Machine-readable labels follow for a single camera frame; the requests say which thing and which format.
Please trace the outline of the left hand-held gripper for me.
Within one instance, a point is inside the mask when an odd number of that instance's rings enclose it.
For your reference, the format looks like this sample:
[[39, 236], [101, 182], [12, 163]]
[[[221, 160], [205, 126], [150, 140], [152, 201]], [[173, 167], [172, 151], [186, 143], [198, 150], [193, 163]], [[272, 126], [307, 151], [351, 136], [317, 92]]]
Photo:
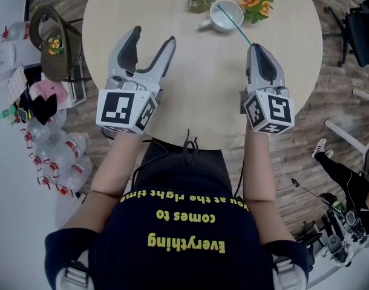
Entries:
[[125, 33], [108, 59], [109, 76], [99, 91], [96, 124], [111, 132], [143, 135], [163, 94], [158, 83], [168, 71], [176, 39], [171, 36], [163, 43], [147, 69], [136, 70], [141, 31], [135, 26]]

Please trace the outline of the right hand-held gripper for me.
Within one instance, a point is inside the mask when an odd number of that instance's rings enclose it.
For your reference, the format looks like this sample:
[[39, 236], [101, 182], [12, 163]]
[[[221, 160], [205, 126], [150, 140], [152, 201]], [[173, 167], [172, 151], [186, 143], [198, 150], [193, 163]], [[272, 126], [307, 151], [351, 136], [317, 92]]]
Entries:
[[[251, 130], [278, 135], [294, 127], [294, 101], [283, 84], [284, 71], [273, 54], [253, 43], [246, 63], [249, 85], [240, 92], [240, 113], [246, 115]], [[277, 80], [281, 86], [271, 86]]]

